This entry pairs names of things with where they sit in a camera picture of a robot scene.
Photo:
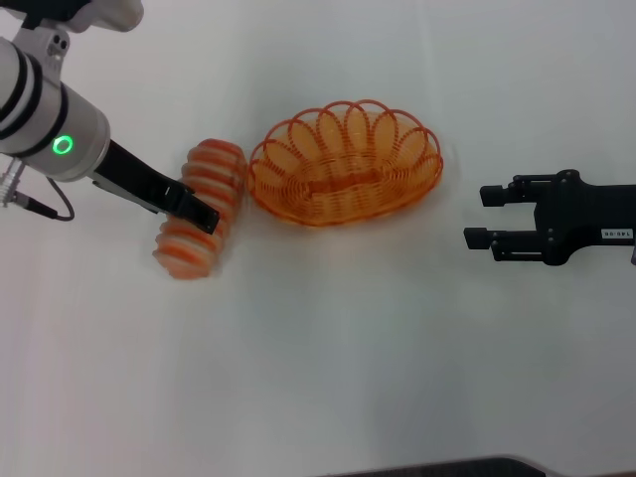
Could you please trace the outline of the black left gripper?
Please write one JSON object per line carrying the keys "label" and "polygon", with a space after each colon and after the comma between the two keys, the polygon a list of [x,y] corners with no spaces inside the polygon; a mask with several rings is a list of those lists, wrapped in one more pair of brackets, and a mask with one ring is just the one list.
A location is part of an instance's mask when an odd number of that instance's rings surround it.
{"label": "black left gripper", "polygon": [[114,140],[90,174],[100,189],[194,225],[208,235],[217,228],[220,214],[185,185],[156,171]]}

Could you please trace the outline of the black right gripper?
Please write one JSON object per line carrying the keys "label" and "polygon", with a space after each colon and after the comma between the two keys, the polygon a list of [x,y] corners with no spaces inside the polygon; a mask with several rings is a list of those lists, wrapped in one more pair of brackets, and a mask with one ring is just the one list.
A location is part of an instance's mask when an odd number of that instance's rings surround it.
{"label": "black right gripper", "polygon": [[536,204],[537,231],[466,228],[469,249],[490,249],[496,261],[565,264],[589,246],[635,245],[635,187],[595,186],[576,170],[551,175],[516,175],[507,186],[482,186],[484,207]]}

